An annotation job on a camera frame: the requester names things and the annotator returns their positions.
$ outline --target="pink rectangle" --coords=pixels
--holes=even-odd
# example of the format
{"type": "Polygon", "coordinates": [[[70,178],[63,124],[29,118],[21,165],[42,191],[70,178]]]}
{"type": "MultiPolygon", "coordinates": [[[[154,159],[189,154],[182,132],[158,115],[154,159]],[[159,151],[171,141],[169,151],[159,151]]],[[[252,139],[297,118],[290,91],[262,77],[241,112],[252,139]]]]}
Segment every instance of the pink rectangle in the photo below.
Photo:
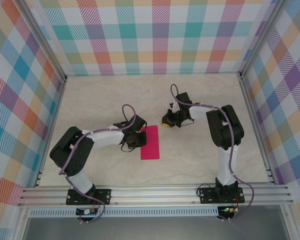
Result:
{"type": "Polygon", "coordinates": [[[142,146],[140,149],[140,159],[141,160],[160,159],[158,126],[157,125],[148,126],[145,132],[146,132],[146,145],[142,146]]]}

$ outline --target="purple cable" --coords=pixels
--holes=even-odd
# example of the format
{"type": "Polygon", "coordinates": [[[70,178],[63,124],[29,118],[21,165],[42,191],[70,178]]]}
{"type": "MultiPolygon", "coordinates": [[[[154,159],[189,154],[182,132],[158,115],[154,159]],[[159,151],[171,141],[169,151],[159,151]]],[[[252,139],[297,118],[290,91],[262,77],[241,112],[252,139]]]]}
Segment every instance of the purple cable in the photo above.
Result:
{"type": "MultiPolygon", "coordinates": [[[[82,135],[82,136],[78,139],[78,141],[76,141],[75,145],[73,146],[73,148],[72,148],[72,150],[71,150],[71,152],[70,152],[70,154],[69,154],[68,159],[66,160],[65,164],[63,165],[63,167],[61,168],[60,172],[58,173],[59,175],[65,174],[64,171],[65,171],[65,169],[67,168],[67,166],[69,165],[69,162],[70,162],[72,156],[74,155],[74,152],[75,152],[76,148],[78,147],[78,145],[79,145],[79,143],[82,141],[82,139],[84,139],[86,136],[89,136],[89,135],[92,134],[92,133],[95,134],[95,133],[98,133],[98,132],[101,132],[101,131],[109,131],[109,130],[110,130],[110,131],[116,131],[116,132],[119,132],[119,131],[122,131],[122,130],[125,130],[125,129],[130,128],[130,127],[135,123],[136,117],[137,117],[136,110],[135,110],[131,105],[129,105],[129,104],[124,104],[124,105],[122,105],[122,113],[123,113],[124,118],[125,118],[127,121],[128,121],[128,119],[127,119],[127,116],[126,116],[125,111],[124,111],[125,106],[131,108],[132,111],[133,111],[133,119],[132,119],[132,122],[131,122],[128,126],[125,126],[125,127],[123,127],[123,128],[120,128],[120,129],[102,128],[102,129],[97,129],[97,130],[94,130],[94,131],[92,131],[92,132],[88,132],[88,133],[82,135]]],[[[85,223],[92,223],[92,222],[98,220],[98,219],[105,213],[105,211],[106,211],[106,205],[104,204],[104,202],[102,202],[101,200],[99,200],[99,199],[97,199],[97,198],[95,198],[95,197],[86,195],[85,193],[81,192],[79,189],[77,189],[77,188],[73,185],[73,183],[71,182],[71,180],[69,179],[68,176],[66,176],[65,179],[67,180],[67,182],[73,187],[73,189],[74,189],[78,194],[80,194],[80,195],[82,195],[82,196],[84,196],[84,197],[86,197],[86,198],[88,198],[88,199],[94,200],[94,201],[96,201],[96,202],[102,204],[102,206],[103,206],[102,212],[101,212],[98,216],[96,216],[94,219],[92,219],[91,221],[85,222],[85,223]]]]}
{"type": "Polygon", "coordinates": [[[185,103],[185,102],[182,102],[180,100],[177,99],[177,97],[174,95],[174,92],[173,92],[173,87],[175,87],[176,89],[176,92],[177,92],[177,95],[179,94],[179,90],[178,90],[178,87],[176,84],[171,84],[170,86],[170,92],[174,98],[174,100],[176,100],[178,103],[182,104],[182,105],[187,105],[187,106],[196,106],[196,107],[205,107],[205,108],[210,108],[210,109],[218,109],[224,116],[226,122],[228,123],[228,126],[229,126],[229,130],[230,130],[230,135],[231,135],[231,149],[230,149],[230,157],[229,157],[229,170],[230,170],[230,173],[232,174],[232,176],[238,180],[240,183],[242,184],[245,184],[247,186],[249,186],[251,188],[251,191],[252,191],[252,196],[251,196],[251,200],[248,204],[248,206],[246,207],[246,209],[239,215],[233,217],[232,219],[237,219],[239,218],[240,216],[242,216],[247,210],[248,208],[251,206],[252,202],[254,201],[254,198],[255,198],[255,190],[254,188],[251,186],[251,184],[245,182],[245,181],[242,181],[240,178],[238,178],[233,169],[232,169],[232,166],[231,166],[231,163],[232,163],[232,156],[233,156],[233,153],[234,153],[234,147],[235,147],[235,135],[234,135],[234,130],[232,129],[232,126],[231,126],[231,123],[230,123],[230,120],[227,116],[227,114],[225,113],[225,111],[223,111],[220,107],[218,106],[212,106],[212,105],[207,105],[207,104],[202,104],[202,103],[196,103],[196,104],[192,104],[192,103],[185,103]]]}

